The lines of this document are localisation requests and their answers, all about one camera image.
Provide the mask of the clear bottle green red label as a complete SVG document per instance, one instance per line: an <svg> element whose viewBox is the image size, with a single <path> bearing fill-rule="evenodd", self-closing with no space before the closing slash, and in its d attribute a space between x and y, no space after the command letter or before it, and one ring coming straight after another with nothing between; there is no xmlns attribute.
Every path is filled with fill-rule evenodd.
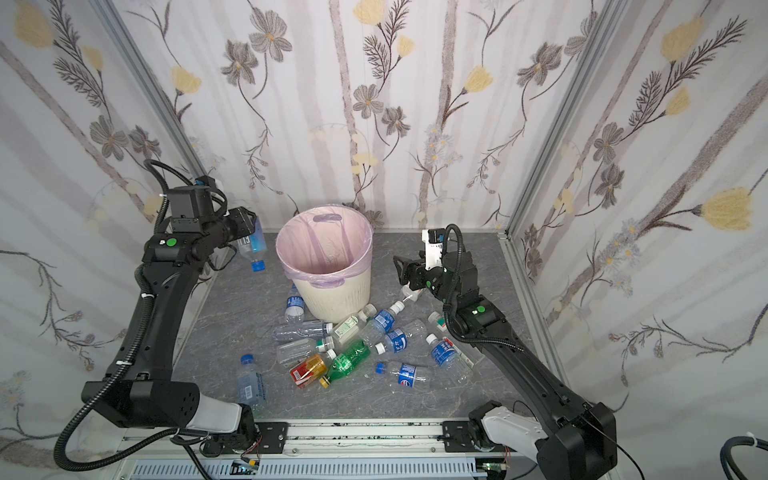
<svg viewBox="0 0 768 480"><path fill-rule="evenodd" d="M437 311L431 312L428 316L428 322L433 327L437 337L442 342L451 345L456 354L470 369L474 369L485 360L485 356L471 345L455 341L448 332L446 320L442 313Z"/></svg>

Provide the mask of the pepsi bottle white cap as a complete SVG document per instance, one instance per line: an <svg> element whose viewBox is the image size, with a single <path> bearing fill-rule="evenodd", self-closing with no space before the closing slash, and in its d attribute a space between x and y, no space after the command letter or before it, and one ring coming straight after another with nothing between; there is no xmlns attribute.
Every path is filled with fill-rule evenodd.
<svg viewBox="0 0 768 480"><path fill-rule="evenodd" d="M430 356L449 380L458 385L466 385L471 379L471 368L461 358L455 345L447 338L438 338L428 334L425 338Z"/></svg>

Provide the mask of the pepsi bottle blue cap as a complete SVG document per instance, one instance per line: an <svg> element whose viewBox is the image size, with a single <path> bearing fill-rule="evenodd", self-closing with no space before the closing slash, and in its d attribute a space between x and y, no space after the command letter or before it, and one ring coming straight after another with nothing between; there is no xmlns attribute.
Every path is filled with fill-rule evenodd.
<svg viewBox="0 0 768 480"><path fill-rule="evenodd" d="M374 372L386 377L392 384L412 390L428 389L434 374L429 367L416 366L402 362L377 362Z"/></svg>

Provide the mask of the clear bottle red white label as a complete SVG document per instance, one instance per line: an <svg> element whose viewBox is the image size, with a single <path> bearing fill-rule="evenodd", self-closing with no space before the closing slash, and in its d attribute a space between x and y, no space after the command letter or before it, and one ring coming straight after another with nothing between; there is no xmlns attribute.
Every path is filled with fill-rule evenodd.
<svg viewBox="0 0 768 480"><path fill-rule="evenodd" d="M416 303L424 292L427 292L426 288L412 290L409 285L403 285L401 288L402 301L404 303Z"/></svg>

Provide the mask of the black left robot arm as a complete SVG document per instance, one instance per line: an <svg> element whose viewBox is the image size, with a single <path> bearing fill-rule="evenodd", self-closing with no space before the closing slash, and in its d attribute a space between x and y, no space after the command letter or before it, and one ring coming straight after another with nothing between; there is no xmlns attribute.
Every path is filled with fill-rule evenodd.
<svg viewBox="0 0 768 480"><path fill-rule="evenodd" d="M102 380L84 385L83 405L54 445L53 460L66 471L104 468L164 438L185 450L201 442L213 454L245 452L261 438L249 406L207 397L196 384L172 378L175 339L204 267L216 250L252 235L257 216L245 207L230 208L207 176L190 180L152 159L144 165L159 183L163 202L134 272L139 297L113 363ZM156 432L109 457L75 461L67 444L91 412L119 428Z"/></svg>

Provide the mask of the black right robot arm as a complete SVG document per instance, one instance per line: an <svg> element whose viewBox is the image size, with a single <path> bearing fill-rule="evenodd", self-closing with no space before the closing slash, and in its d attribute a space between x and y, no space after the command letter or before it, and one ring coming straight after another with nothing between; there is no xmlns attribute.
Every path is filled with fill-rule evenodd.
<svg viewBox="0 0 768 480"><path fill-rule="evenodd" d="M469 415L472 447L503 445L533 461L547 479L599 479L616 467L613 411L572 391L481 294L477 267L457 225L427 230L418 258L396 256L393 263L399 283L439 300L450 336L488 357L532 412L524 417L497 401L486 402Z"/></svg>

